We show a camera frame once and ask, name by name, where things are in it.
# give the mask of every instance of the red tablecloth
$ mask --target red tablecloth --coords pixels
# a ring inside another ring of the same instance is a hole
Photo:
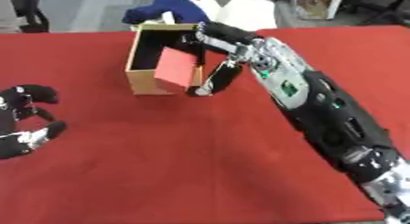
[[[263,32],[355,96],[410,153],[410,32]],[[299,223],[381,219],[304,142],[249,71],[212,98],[135,97],[132,33],[0,36],[0,88],[51,85],[70,129],[0,162],[5,224]],[[208,71],[221,56],[208,54]]]

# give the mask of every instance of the robotic hand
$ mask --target robotic hand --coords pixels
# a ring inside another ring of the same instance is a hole
[[[213,22],[199,24],[196,37],[229,55],[190,95],[223,91],[249,64],[288,121],[382,209],[388,223],[410,223],[410,165],[346,91],[276,38]]]
[[[39,85],[20,85],[0,91],[0,159],[27,155],[66,129],[66,123],[56,122],[51,113],[35,106],[34,102],[58,103],[57,93]],[[18,121],[34,115],[49,125],[34,132],[16,131]]]

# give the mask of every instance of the floor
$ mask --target floor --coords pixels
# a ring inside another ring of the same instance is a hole
[[[128,30],[121,23],[125,9],[148,5],[153,0],[42,0],[41,8],[51,22],[53,32],[92,32]],[[222,5],[229,0],[218,0]],[[298,19],[287,0],[276,1],[275,16],[279,27],[332,27],[353,26],[369,17],[340,12],[335,20],[306,21]],[[383,222],[364,222],[381,224]]]

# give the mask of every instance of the blue cloth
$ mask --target blue cloth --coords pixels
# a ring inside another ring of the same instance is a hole
[[[123,18],[126,24],[139,24],[157,19],[170,11],[176,23],[199,23],[210,21],[200,7],[189,0],[154,0],[152,5],[128,9]]]

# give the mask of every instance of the cardboard box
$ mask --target cardboard box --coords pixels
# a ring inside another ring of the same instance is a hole
[[[134,44],[131,48],[125,74],[134,94],[137,95],[169,95],[171,91],[157,86],[155,79],[156,65],[165,47],[178,49],[198,57],[193,68],[194,75],[191,86],[202,84],[202,68],[205,51],[199,44],[190,45],[182,42],[184,36],[192,36],[194,24],[151,25],[138,26]]]

